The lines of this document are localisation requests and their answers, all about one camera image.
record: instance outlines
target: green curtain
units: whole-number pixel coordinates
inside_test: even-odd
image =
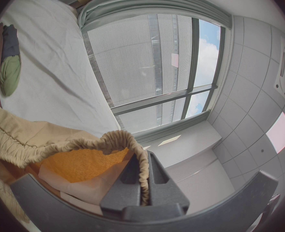
[[[124,18],[144,14],[177,14],[232,27],[229,13],[205,0],[92,0],[81,10],[78,25],[83,33]]]

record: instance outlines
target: white bed sheet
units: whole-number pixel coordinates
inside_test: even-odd
[[[2,107],[97,137],[120,126],[98,85],[76,10],[58,0],[15,0],[0,22],[18,31],[21,77]]]

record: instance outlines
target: orange fabric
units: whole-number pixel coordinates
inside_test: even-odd
[[[104,155],[99,150],[80,149],[70,152],[61,152],[36,163],[62,176],[70,183],[90,180],[112,165],[123,161],[128,149],[117,153]]]

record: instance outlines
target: black plastic part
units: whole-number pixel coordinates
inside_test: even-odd
[[[140,205],[139,162],[133,154],[120,176],[100,202],[105,217],[122,218],[122,210]]]
[[[43,232],[244,232],[263,212],[277,184],[275,178],[260,171],[214,206],[191,215],[147,222],[118,221],[79,209],[49,192],[30,174],[11,184],[11,190]]]
[[[100,203],[105,217],[139,222],[186,214],[189,200],[150,151],[148,161],[149,206],[140,206],[139,162],[134,154]]]

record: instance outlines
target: sky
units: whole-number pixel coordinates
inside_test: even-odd
[[[220,27],[203,20],[199,21],[199,57],[194,87],[213,81],[220,46]],[[186,118],[202,112],[209,91],[192,95]]]

